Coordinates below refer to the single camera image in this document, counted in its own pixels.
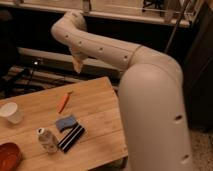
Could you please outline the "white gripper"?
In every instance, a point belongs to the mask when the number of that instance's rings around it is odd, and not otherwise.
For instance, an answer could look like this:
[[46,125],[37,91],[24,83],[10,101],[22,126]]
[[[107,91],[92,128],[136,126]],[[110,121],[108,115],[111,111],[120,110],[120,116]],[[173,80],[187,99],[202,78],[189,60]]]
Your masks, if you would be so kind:
[[74,57],[73,59],[73,66],[74,66],[74,70],[80,74],[83,68],[83,61],[86,60],[88,58],[88,56],[86,54],[84,54],[83,52],[79,51],[77,48],[75,47],[70,47],[69,48],[71,55]]

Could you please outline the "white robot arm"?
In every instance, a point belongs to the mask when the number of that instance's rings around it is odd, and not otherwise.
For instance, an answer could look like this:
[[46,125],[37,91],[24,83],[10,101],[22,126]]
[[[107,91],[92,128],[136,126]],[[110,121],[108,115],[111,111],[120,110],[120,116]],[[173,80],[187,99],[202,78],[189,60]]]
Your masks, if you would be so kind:
[[193,171],[180,65],[146,46],[86,31],[69,11],[51,33],[82,61],[95,57],[123,71],[118,98],[131,171]]

